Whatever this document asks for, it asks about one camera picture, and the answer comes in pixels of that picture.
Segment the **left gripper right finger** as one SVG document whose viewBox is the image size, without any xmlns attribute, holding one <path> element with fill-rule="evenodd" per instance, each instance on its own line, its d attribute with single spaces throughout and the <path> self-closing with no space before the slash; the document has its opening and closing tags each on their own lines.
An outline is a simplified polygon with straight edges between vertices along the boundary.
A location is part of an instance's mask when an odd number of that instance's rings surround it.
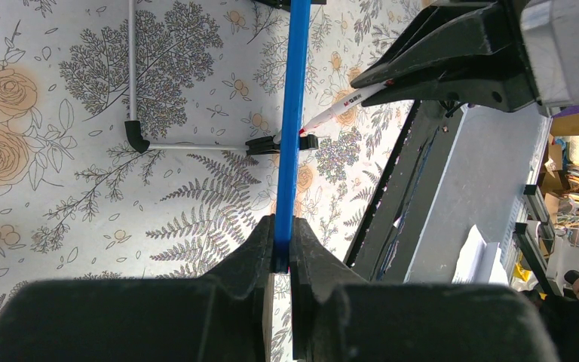
<svg viewBox="0 0 579 362">
<path fill-rule="evenodd" d="M 308 221 L 293 220 L 289 245 L 293 358 L 298 361 L 345 359 L 345 328 L 349 322 L 347 285 L 367 280 L 333 256 Z"/>
</svg>

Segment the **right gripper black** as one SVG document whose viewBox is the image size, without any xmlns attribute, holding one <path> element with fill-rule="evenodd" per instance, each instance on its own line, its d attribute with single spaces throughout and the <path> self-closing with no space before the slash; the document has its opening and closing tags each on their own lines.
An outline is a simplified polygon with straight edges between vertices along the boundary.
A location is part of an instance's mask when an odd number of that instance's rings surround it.
<svg viewBox="0 0 579 362">
<path fill-rule="evenodd" d="M 579 1 L 436 1 L 353 88 L 387 87 L 363 106 L 456 101 L 551 116 L 579 106 Z"/>
</svg>

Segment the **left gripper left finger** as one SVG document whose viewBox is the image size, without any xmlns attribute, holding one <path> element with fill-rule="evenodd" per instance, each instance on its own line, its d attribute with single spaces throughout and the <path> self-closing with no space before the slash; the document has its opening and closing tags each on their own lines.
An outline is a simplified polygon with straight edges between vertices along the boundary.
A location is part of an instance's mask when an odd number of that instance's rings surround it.
<svg viewBox="0 0 579 362">
<path fill-rule="evenodd" d="M 212 283 L 202 361 L 270 361 L 274 215 L 260 219 L 235 251 L 202 279 Z"/>
</svg>

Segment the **blue framed whiteboard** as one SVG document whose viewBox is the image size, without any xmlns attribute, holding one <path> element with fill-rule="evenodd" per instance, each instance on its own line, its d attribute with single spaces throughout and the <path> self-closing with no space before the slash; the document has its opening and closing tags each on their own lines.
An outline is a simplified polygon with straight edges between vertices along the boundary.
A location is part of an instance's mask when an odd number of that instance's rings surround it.
<svg viewBox="0 0 579 362">
<path fill-rule="evenodd" d="M 289 270 L 310 13 L 310 1 L 291 2 L 271 263 L 274 273 Z"/>
</svg>

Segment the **white marker pen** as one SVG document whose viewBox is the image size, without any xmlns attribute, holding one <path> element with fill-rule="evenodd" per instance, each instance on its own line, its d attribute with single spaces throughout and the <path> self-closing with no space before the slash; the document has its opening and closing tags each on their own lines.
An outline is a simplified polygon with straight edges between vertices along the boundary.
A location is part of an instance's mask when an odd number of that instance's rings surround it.
<svg viewBox="0 0 579 362">
<path fill-rule="evenodd" d="M 386 81 L 383 83 L 373 84 L 368 87 L 363 87 L 355 90 L 351 94 L 344 96 L 341 100 L 336 101 L 328 109 L 322 111 L 318 115 L 314 116 L 306 125 L 302 127 L 299 134 L 306 133 L 307 131 L 313 130 L 322 124 L 336 118 L 355 106 L 360 105 L 365 99 L 373 96 L 379 91 L 385 89 L 388 85 L 392 85 L 392 81 Z"/>
</svg>

